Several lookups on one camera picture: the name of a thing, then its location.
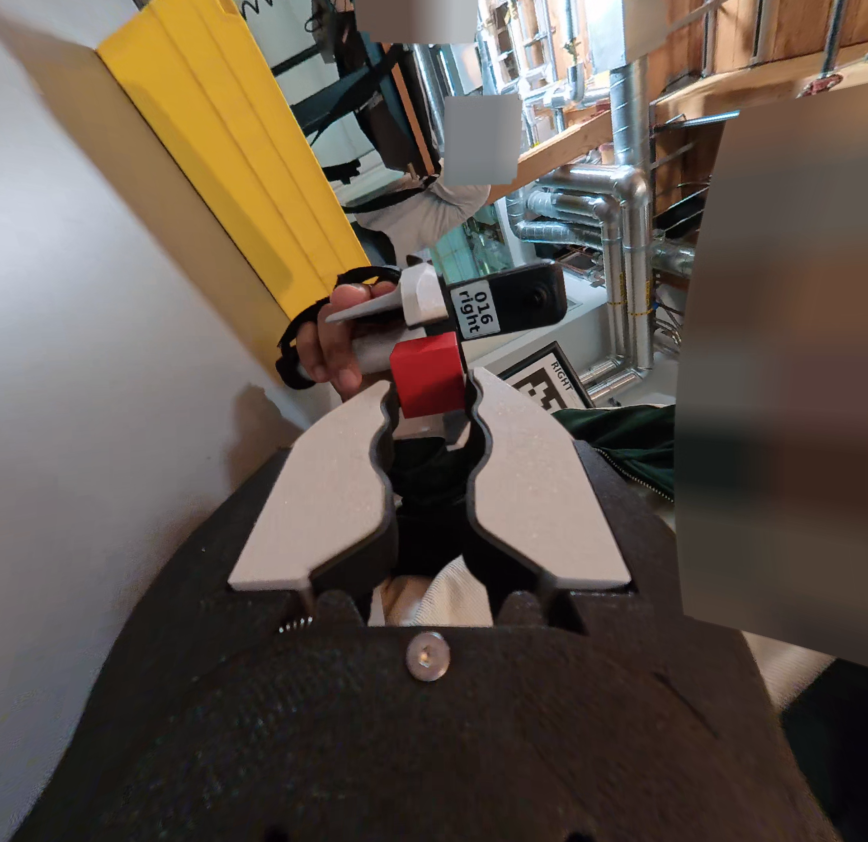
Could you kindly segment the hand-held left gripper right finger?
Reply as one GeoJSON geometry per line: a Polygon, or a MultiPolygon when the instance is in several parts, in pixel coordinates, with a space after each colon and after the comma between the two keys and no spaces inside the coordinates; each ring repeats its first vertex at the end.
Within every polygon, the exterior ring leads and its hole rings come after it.
{"type": "Polygon", "coordinates": [[[622,593],[632,576],[577,443],[536,402],[483,368],[468,377],[466,490],[480,547],[465,555],[491,609],[516,591],[547,609],[561,593],[622,593]]]}

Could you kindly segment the large yellow plastic bin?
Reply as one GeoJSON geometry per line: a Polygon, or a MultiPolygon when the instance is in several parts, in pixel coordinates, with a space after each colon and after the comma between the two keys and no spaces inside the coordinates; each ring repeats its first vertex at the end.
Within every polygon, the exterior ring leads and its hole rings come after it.
{"type": "Polygon", "coordinates": [[[151,0],[97,48],[281,310],[370,261],[233,0],[151,0]]]}

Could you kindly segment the wooden beam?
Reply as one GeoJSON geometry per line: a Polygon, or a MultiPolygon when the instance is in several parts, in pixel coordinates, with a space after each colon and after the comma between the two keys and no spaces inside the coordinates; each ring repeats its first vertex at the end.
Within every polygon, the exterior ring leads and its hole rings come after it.
{"type": "MultiPolygon", "coordinates": [[[[678,115],[686,120],[709,118],[782,99],[793,99],[819,75],[824,50],[787,55],[773,61],[731,68],[695,80],[676,90],[662,92],[663,70],[668,68],[671,48],[657,49],[648,60],[648,90],[652,99],[653,126],[676,124],[678,115]]],[[[516,190],[553,170],[575,161],[591,149],[612,142],[613,131],[608,111],[580,111],[580,120],[557,136],[543,142],[518,159],[517,175],[503,185],[494,185],[486,199],[494,204],[516,190]]]]}

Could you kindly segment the red cube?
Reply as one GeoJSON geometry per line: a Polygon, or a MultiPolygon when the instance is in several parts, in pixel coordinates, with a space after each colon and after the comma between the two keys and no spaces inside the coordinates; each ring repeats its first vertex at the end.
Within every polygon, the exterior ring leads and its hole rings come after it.
{"type": "Polygon", "coordinates": [[[462,353],[454,331],[400,341],[390,368],[405,419],[465,410],[462,353]]]}

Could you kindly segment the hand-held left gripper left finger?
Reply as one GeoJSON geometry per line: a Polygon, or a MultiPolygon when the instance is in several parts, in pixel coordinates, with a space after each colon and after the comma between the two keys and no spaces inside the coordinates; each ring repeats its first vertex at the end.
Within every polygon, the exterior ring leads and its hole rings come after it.
{"type": "Polygon", "coordinates": [[[339,590],[369,596],[398,556],[396,394],[377,381],[312,425],[292,446],[228,576],[234,591],[339,590]]]}

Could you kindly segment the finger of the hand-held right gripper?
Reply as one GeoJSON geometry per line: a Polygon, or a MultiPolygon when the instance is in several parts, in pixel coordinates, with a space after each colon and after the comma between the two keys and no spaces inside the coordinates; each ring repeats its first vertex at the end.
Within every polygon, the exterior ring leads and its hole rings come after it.
{"type": "Polygon", "coordinates": [[[427,327],[449,318],[446,299],[433,264],[416,263],[402,272],[400,298],[407,328],[427,327]]]}
{"type": "Polygon", "coordinates": [[[463,412],[446,412],[413,418],[400,414],[393,440],[418,441],[433,439],[448,450],[461,449],[470,436],[470,420],[463,412]]]}

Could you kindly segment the person's right hand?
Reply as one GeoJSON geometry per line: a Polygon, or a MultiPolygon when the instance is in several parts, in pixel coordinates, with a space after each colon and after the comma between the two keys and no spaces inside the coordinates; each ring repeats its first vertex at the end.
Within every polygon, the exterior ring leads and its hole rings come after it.
{"type": "Polygon", "coordinates": [[[332,314],[393,292],[389,282],[342,284],[331,293],[314,323],[305,323],[295,341],[298,360],[310,379],[330,383],[346,402],[379,380],[391,380],[390,371],[362,375],[353,341],[369,334],[386,332],[388,324],[365,323],[357,319],[330,323],[332,314]]]}

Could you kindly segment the black-framed desk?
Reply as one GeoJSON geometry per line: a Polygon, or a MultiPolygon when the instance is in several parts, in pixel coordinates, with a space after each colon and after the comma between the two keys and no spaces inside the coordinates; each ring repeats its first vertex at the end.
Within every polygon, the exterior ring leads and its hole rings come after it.
{"type": "Polygon", "coordinates": [[[352,118],[387,169],[438,177],[441,154],[413,48],[353,33],[338,66],[337,81],[290,106],[307,143],[352,118]]]}

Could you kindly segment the framed black-white marker poster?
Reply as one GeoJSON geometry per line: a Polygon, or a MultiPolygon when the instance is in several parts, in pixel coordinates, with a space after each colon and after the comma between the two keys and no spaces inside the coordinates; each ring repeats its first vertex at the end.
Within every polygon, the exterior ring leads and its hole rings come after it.
{"type": "Polygon", "coordinates": [[[595,408],[578,374],[556,341],[498,373],[498,377],[516,391],[523,392],[549,414],[595,408]]]}

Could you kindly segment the silver ventilation ducts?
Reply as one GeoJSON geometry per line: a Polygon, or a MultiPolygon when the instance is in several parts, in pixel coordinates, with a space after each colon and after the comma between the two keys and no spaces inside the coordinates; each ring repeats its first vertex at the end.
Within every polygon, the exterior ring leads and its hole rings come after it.
{"type": "Polygon", "coordinates": [[[560,166],[537,180],[533,198],[522,187],[505,198],[506,217],[517,240],[532,244],[600,246],[607,292],[610,357],[580,377],[594,403],[608,402],[645,379],[654,367],[655,251],[675,262],[678,247],[652,240],[647,56],[609,73],[613,164],[560,166]]]}

